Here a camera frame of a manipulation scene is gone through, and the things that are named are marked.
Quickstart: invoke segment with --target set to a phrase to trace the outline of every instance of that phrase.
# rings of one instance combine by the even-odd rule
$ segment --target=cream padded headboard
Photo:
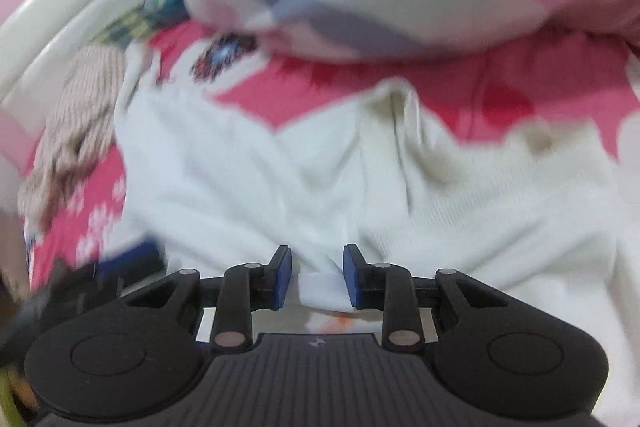
[[[25,0],[0,25],[0,208],[15,205],[16,167],[24,166],[60,93],[51,71],[142,1]]]

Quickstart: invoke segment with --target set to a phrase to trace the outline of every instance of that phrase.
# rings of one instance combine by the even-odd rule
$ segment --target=white garment
[[[390,80],[274,132],[194,87],[156,86],[158,56],[127,54],[123,222],[164,240],[173,268],[217,276],[287,244],[300,301],[336,311],[351,309],[346,243],[416,276],[459,269],[594,335],[610,361],[596,413],[637,425],[636,362],[607,287],[626,220],[592,124],[460,146]]]

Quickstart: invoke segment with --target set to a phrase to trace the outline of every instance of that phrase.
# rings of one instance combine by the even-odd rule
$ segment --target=beige knit garment
[[[47,118],[33,171],[18,194],[30,232],[49,228],[77,183],[107,154],[125,69],[124,52],[103,44],[81,48],[62,68],[60,100]]]

